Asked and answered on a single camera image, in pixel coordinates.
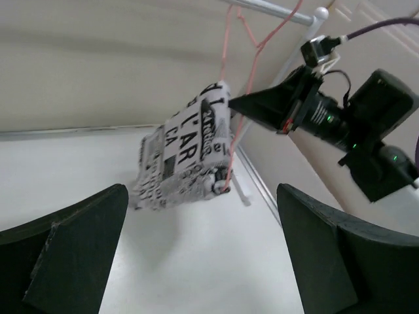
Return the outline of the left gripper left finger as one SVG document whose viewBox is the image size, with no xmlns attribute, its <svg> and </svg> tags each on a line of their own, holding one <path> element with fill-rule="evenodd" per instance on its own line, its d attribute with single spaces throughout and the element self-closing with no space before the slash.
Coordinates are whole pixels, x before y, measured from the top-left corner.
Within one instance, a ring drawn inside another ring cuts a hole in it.
<svg viewBox="0 0 419 314">
<path fill-rule="evenodd" d="M 98 313 L 127 208 L 114 184 L 1 231 L 1 312 Z"/>
</svg>

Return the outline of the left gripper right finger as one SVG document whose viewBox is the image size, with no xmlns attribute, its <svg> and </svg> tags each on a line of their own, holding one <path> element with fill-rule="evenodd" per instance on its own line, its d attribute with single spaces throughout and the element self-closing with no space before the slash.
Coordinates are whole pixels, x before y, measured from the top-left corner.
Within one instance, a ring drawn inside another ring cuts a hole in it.
<svg viewBox="0 0 419 314">
<path fill-rule="evenodd" d="M 305 313 L 417 313 L 418 237 L 371 224 L 290 184 L 278 212 Z"/>
</svg>

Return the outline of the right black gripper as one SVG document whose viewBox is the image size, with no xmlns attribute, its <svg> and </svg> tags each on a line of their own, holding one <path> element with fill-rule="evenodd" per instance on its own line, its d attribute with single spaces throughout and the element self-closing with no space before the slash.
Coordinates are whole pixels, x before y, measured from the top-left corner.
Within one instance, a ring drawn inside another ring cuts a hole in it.
<svg viewBox="0 0 419 314">
<path fill-rule="evenodd" d="M 286 133 L 307 101 L 323 84 L 322 75 L 302 65 L 278 85 L 231 99 L 228 106 L 258 125 L 276 133 Z"/>
</svg>

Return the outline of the pink wire hanger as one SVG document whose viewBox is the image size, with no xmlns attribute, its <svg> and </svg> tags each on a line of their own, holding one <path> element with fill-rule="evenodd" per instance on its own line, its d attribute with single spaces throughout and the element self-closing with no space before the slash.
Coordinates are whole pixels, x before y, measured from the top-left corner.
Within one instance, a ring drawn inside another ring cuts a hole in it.
<svg viewBox="0 0 419 314">
<path fill-rule="evenodd" d="M 257 62 L 259 56 L 268 42 L 280 31 L 284 25 L 291 23 L 291 20 L 295 15 L 298 13 L 301 5 L 303 4 L 302 1 L 293 1 L 295 7 L 293 9 L 287 9 L 285 16 L 280 17 L 280 22 L 278 22 L 274 28 L 270 29 L 268 33 L 263 35 L 261 40 L 258 40 L 252 32 L 251 25 L 247 22 L 246 17 L 242 14 L 244 10 L 244 2 L 234 1 L 228 7 L 226 13 L 226 24 L 225 24 L 225 35 L 223 41 L 223 53 L 222 53 L 222 60 L 221 60 L 221 72 L 220 72 L 220 80 L 225 80 L 228 83 L 231 82 L 232 77 L 230 75 L 230 69 L 232 67 L 243 67 L 246 76 L 241 76 L 240 79 L 243 81 L 242 88 L 239 91 L 240 95 L 247 95 L 253 91 L 253 81 L 255 78 L 255 74 L 257 72 Z M 253 58 L 248 58 L 247 60 L 243 61 L 242 63 L 237 61 L 237 56 L 232 55 L 228 51 L 228 45 L 231 42 L 230 34 L 232 24 L 240 23 L 240 27 L 242 31 L 246 33 L 245 41 L 233 41 L 233 47 L 237 48 L 238 50 L 246 50 L 249 47 L 252 47 L 251 53 L 253 54 Z"/>
</svg>

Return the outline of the newspaper print trousers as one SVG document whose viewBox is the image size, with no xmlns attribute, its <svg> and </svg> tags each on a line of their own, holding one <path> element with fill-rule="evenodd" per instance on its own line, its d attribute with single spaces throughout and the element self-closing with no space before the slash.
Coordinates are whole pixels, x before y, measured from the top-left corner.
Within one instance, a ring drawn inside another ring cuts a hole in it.
<svg viewBox="0 0 419 314">
<path fill-rule="evenodd" d="M 169 209 L 230 192 L 229 100 L 225 81 L 210 84 L 141 140 L 133 208 Z"/>
</svg>

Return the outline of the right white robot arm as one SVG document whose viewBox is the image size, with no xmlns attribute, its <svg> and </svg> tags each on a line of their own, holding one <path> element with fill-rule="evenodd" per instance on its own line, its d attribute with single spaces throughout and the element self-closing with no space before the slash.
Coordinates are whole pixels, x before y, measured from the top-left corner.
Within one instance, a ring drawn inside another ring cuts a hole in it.
<svg viewBox="0 0 419 314">
<path fill-rule="evenodd" d="M 418 109 L 418 95 L 377 69 L 338 103 L 320 91 L 323 79 L 303 65 L 279 85 L 231 99 L 228 106 L 277 134 L 301 128 L 345 152 L 338 164 L 350 170 L 370 202 L 414 184 L 418 170 L 413 162 L 383 138 Z"/>
</svg>

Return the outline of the aluminium side rail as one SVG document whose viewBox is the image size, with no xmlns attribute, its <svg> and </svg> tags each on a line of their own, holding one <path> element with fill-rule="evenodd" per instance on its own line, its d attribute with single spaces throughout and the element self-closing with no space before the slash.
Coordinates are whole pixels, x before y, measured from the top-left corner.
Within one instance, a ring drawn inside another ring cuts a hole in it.
<svg viewBox="0 0 419 314">
<path fill-rule="evenodd" d="M 256 189 L 259 191 L 259 194 L 262 196 L 268 208 L 270 209 L 270 212 L 276 219 L 277 223 L 282 226 L 275 197 L 271 194 L 255 166 L 251 163 L 251 160 L 240 146 L 237 146 L 236 153 L 249 176 L 251 177 L 253 184 L 256 186 Z"/>
</svg>

